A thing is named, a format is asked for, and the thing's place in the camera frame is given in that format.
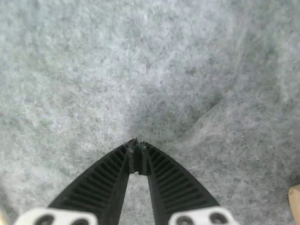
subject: gray felt surface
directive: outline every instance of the gray felt surface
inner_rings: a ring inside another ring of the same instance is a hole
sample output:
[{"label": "gray felt surface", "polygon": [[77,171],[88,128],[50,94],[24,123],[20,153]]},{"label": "gray felt surface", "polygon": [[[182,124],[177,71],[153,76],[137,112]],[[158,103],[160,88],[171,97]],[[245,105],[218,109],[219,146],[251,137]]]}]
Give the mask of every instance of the gray felt surface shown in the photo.
[{"label": "gray felt surface", "polygon": [[[242,225],[294,224],[299,21],[299,0],[1,0],[0,204],[47,206],[137,137]],[[120,224],[154,224],[145,177]]]}]

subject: ribbed plastic texture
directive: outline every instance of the ribbed plastic texture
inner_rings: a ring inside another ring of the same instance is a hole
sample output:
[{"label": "ribbed plastic texture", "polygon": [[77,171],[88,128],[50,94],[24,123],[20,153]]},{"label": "ribbed plastic texture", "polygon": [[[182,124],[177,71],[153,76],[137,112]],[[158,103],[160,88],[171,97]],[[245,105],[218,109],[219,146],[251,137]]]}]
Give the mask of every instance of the ribbed plastic texture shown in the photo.
[{"label": "ribbed plastic texture", "polygon": [[128,177],[148,176],[156,225],[166,225],[178,211],[217,206],[211,194],[167,154],[136,139],[98,160],[50,205],[94,213],[99,225],[117,225]]}]

